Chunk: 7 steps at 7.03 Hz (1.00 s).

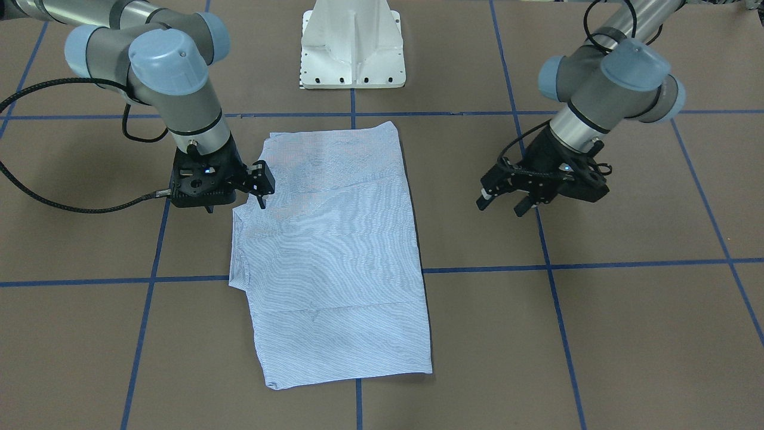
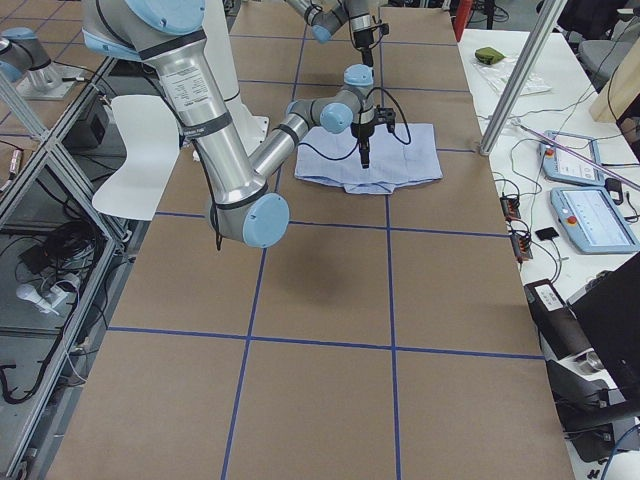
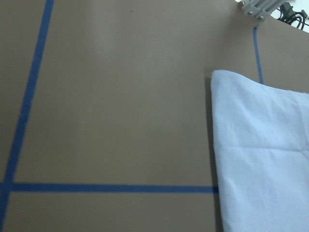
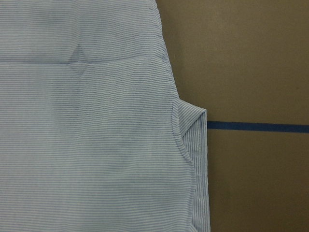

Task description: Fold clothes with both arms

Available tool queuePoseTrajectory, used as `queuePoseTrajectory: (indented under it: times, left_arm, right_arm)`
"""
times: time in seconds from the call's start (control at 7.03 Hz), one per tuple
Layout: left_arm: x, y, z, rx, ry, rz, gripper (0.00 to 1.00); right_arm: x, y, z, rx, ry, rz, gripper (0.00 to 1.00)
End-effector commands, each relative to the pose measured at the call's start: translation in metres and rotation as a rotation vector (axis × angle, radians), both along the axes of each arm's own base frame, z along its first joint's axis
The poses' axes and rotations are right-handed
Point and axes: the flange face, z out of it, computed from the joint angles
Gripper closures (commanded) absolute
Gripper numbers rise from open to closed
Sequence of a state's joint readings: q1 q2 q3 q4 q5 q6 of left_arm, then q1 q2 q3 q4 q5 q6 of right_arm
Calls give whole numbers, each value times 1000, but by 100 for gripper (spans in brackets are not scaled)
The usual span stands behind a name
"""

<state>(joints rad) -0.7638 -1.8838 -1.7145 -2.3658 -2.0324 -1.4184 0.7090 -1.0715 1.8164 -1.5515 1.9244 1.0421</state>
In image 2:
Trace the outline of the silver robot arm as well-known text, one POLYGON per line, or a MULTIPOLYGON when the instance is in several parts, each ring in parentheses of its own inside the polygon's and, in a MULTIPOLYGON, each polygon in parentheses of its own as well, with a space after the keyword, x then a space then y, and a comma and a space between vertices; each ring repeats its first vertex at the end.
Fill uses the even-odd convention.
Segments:
POLYGON ((269 191, 267 180, 312 128, 321 126, 334 134, 350 128, 361 163, 368 163, 368 139, 374 130, 371 66, 348 67, 333 97, 291 103, 284 120, 247 153, 216 78, 232 72, 234 63, 228 60, 216 67, 205 58, 205 2, 85 1, 82 7, 90 50, 156 71, 183 134, 199 154, 218 239, 267 248, 282 238, 289 206, 269 191))
POLYGON ((318 1, 289 0, 286 4, 303 18, 321 44, 327 43, 347 25, 352 46, 360 53, 362 63, 374 66, 372 50, 376 43, 374 30, 377 24, 367 1, 338 1, 330 10, 325 10, 318 1))

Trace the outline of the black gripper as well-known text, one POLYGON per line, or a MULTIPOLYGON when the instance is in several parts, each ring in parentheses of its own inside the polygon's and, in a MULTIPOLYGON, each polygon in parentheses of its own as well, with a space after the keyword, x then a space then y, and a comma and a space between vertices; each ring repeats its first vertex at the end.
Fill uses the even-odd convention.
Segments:
POLYGON ((375 124, 373 122, 352 123, 350 129, 357 142, 361 167, 368 169, 370 167, 370 138, 375 133, 375 124))
POLYGON ((374 66, 372 46, 374 45, 373 31, 363 29, 354 33, 354 44, 361 54, 362 63, 368 67, 374 66))

